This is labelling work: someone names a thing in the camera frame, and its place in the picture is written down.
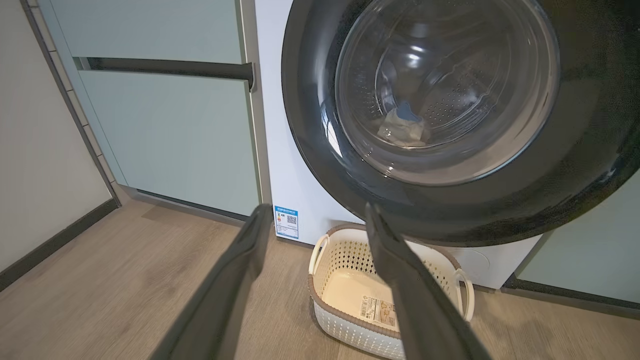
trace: wall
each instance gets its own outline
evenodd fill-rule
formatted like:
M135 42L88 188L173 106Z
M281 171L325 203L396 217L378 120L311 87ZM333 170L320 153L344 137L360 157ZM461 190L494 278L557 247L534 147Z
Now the wall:
M0 1L0 271L110 198L20 2Z
M640 172L556 229L518 279L640 303Z

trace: washing machine door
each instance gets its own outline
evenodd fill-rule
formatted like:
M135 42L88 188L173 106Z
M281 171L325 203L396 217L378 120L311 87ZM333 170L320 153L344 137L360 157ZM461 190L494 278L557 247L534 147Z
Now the washing machine door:
M282 85L309 169L449 246L529 238L640 165L640 15L604 0L294 0Z

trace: laundry basket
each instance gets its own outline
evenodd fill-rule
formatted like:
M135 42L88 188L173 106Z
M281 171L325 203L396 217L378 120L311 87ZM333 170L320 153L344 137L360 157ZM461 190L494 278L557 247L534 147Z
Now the laundry basket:
M444 250L408 242L466 321L474 313L474 291L458 262ZM465 282L463 308L460 281ZM334 338L360 350L404 359L391 289L373 266L363 225L334 227L313 250L308 286L320 327Z

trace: dark baseboard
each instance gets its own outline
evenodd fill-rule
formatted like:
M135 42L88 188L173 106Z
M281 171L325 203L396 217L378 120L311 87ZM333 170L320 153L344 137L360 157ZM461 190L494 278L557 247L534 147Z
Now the dark baseboard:
M495 293L495 289L493 288L487 288L486 286L481 286L481 285L477 285L477 284L473 284L474 286L474 291L481 291L483 293L488 293L488 294L493 294ZM466 288L467 286L465 285L465 283L463 281L460 281L460 288Z
M103 203L93 209L89 214L83 216L78 221L69 225L66 229L54 235L51 239L45 241L29 254L26 254L22 259L16 261L0 273L0 291L6 289L37 264L41 263L44 259L62 248L66 243L73 240L76 236L91 227L91 225L95 224L98 220L104 218L107 214L117 208L118 204L115 199L111 199Z
M157 197L158 199L163 199L163 200L175 202L176 204L182 204L182 205L190 206L190 207L195 208L195 209L208 211L210 213L222 215L222 216L228 217L228 218L233 218L233 219L236 219L236 220L240 220L242 222L245 222L245 221L247 221L249 219L249 217L246 216L246 215L240 215L240 214L232 213L230 211L220 210L220 209L212 208L210 206L204 206L204 205L196 204L195 202L184 201L184 200L176 199L176 198L173 198L173 197L160 195L158 193L148 192L148 191L145 191L145 190L140 190L140 189L136 189L136 190L139 193L142 193L142 194L145 194L145 195L149 195L149 196L153 196L153 197Z
M640 320L640 304L581 291L558 288L516 278L515 274L502 287L503 293L553 302L609 315Z

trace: washing machine side panel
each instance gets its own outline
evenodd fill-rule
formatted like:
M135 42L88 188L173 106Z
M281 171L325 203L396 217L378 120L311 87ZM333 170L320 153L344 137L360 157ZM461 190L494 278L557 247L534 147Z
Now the washing machine side panel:
M472 283L499 289L538 243L542 235L503 245L449 248Z
M360 222L317 182L293 140L281 82L282 42L292 0L256 0L264 122L274 206L298 212L298 239L315 244L331 227Z

